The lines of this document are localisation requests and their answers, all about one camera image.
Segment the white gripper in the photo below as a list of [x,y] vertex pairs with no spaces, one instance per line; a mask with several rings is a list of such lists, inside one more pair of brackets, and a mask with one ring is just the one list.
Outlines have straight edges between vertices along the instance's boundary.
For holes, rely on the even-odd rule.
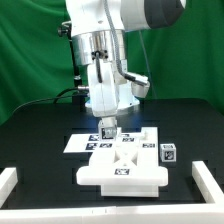
[[87,67],[90,102],[95,117],[115,116],[118,107],[118,91],[110,62],[100,62],[102,82],[98,81],[95,64]]

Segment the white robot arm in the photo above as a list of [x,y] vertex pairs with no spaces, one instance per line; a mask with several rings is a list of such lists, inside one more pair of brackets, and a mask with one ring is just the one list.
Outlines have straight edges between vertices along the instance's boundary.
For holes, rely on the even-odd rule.
[[71,19],[71,38],[79,65],[87,67],[90,102],[96,117],[117,114],[128,84],[132,94],[145,97],[148,78],[128,72],[124,34],[173,25],[186,0],[65,0]]

